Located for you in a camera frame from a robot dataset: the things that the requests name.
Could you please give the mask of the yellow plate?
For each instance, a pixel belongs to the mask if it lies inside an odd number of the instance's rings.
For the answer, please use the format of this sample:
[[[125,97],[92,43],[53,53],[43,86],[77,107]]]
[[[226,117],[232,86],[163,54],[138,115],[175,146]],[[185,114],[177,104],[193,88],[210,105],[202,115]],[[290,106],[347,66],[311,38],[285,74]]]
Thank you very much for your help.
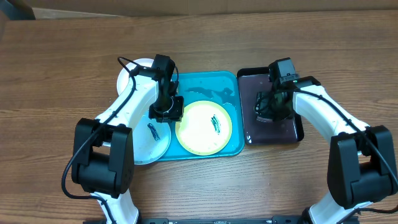
[[[212,101],[196,101],[184,107],[175,123],[178,142],[188,152],[210,156],[221,151],[231,139],[233,124],[228,112]]]

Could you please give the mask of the pink white plate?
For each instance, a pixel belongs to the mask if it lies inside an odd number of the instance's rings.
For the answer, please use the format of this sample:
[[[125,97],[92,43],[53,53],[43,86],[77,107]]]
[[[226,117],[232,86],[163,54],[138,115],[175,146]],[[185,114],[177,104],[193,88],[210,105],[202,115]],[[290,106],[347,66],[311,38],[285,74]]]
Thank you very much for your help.
[[[138,63],[139,65],[145,66],[145,67],[151,67],[153,61],[154,60],[151,58],[139,58],[139,59],[134,60],[134,62]],[[118,79],[116,82],[116,89],[117,89],[118,95],[120,95],[125,90],[128,82],[129,82],[129,74],[124,68],[122,68],[122,70],[120,71],[120,73],[118,75]]]

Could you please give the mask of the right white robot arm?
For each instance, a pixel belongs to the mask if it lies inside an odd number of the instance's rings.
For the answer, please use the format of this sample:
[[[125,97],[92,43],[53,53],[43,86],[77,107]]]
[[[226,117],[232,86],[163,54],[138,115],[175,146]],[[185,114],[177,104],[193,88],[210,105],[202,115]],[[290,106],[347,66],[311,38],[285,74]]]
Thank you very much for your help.
[[[304,117],[328,141],[328,193],[306,208],[298,223],[357,223],[356,214],[392,214],[371,208],[397,193],[397,165],[391,132],[370,126],[334,101],[313,76],[300,77],[290,58],[266,68],[272,87],[259,92],[254,111],[262,120]]]

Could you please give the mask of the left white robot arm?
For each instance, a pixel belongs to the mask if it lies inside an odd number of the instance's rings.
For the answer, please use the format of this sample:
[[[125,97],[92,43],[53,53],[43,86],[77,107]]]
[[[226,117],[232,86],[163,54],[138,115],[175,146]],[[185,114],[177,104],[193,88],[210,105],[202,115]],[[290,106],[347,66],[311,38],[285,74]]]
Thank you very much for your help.
[[[63,193],[72,199],[96,200],[102,223],[137,223],[129,187],[134,174],[133,131],[146,114],[169,124],[183,116],[184,99],[177,95],[175,62],[157,54],[151,63],[118,57],[127,75],[126,87],[114,103],[95,119],[76,124],[73,155],[62,174]]]

